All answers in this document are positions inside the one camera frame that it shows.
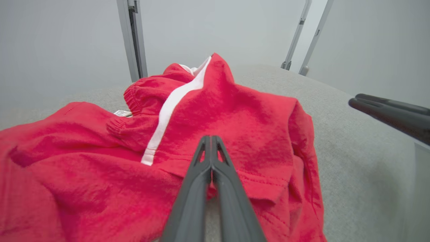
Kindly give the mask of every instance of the red fabric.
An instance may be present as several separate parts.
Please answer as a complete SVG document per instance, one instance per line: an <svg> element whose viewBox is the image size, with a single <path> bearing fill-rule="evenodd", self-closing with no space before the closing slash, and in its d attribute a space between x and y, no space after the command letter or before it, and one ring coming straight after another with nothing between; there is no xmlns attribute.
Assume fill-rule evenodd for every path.
<svg viewBox="0 0 430 242"><path fill-rule="evenodd" d="M132 118L74 102L1 131L0 241L153 241L204 135L223 139L268 241L326 241L311 117L294 98L235 84L217 54L203 88L175 107L154 164L140 163L163 103L193 79L172 64L134 83Z"/></svg>

